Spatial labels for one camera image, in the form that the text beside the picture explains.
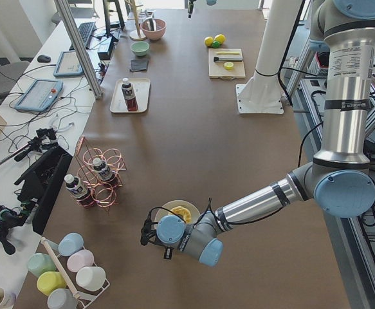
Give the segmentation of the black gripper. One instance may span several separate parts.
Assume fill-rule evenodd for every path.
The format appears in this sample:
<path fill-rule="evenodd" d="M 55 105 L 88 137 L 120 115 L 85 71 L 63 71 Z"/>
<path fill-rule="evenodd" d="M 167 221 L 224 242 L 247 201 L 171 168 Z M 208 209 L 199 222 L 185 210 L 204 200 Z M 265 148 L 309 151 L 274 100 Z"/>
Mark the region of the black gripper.
<path fill-rule="evenodd" d="M 193 11 L 194 11 L 194 2 L 195 2 L 195 0 L 188 0 L 187 1 L 188 18 L 192 17 L 192 14 L 193 14 Z"/>
<path fill-rule="evenodd" d="M 141 228 L 140 244 L 146 246 L 151 243 L 156 246 L 161 246 L 165 249 L 163 258 L 172 259 L 173 248 L 159 240 L 156 230 L 153 229 L 153 225 L 154 222 L 150 218 L 144 221 L 143 227 Z"/>

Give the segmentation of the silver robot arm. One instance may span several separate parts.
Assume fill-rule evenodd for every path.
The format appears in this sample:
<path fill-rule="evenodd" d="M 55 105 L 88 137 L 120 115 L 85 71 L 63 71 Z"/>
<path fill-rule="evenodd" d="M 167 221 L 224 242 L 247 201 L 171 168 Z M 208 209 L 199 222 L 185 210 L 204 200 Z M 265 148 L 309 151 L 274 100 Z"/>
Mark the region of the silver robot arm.
<path fill-rule="evenodd" d="M 324 1 L 311 20 L 311 36 L 330 49 L 322 145 L 311 163 L 269 186 L 213 211 L 192 223 L 165 211 L 157 222 L 145 220 L 140 243 L 179 250 L 210 267 L 223 244 L 217 236 L 240 225 L 264 220 L 294 201 L 314 199 L 332 216 L 351 218 L 375 201 L 369 159 L 363 153 L 370 108 L 375 45 L 375 1 Z"/>

